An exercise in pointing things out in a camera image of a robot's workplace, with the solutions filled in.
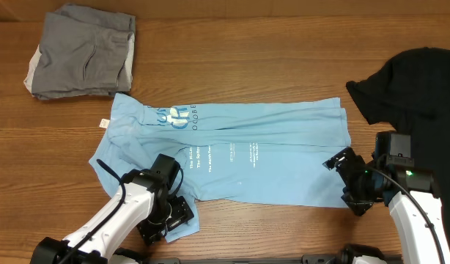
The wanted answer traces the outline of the light blue printed t-shirt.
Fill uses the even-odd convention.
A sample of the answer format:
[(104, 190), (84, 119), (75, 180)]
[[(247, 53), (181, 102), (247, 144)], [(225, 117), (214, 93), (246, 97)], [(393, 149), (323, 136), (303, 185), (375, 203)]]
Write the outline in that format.
[(182, 167), (175, 187), (189, 205), (228, 199), (341, 208), (344, 184), (324, 163), (350, 143), (338, 98), (155, 108), (118, 94), (89, 162), (109, 195), (115, 175), (148, 169), (164, 154)]

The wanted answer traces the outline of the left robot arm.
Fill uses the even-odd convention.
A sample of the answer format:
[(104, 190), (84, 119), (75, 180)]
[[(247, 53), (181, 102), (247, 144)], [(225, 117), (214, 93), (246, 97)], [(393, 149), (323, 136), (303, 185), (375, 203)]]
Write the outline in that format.
[(31, 264), (143, 263), (120, 244), (137, 229), (146, 245), (161, 240), (194, 214), (184, 197), (172, 189), (180, 164), (160, 154), (150, 169), (133, 169), (119, 176), (100, 159), (97, 163), (118, 181), (115, 195), (85, 225), (58, 241), (46, 237), (36, 246)]

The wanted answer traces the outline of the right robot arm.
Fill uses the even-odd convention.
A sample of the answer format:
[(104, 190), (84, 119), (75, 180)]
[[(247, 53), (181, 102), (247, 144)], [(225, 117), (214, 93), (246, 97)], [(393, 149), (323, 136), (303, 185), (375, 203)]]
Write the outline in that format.
[(394, 220), (404, 263), (450, 263), (440, 188), (433, 171), (415, 165), (410, 136), (394, 131), (376, 135), (372, 161), (346, 147), (324, 162), (343, 180), (342, 200), (362, 216), (383, 203)]

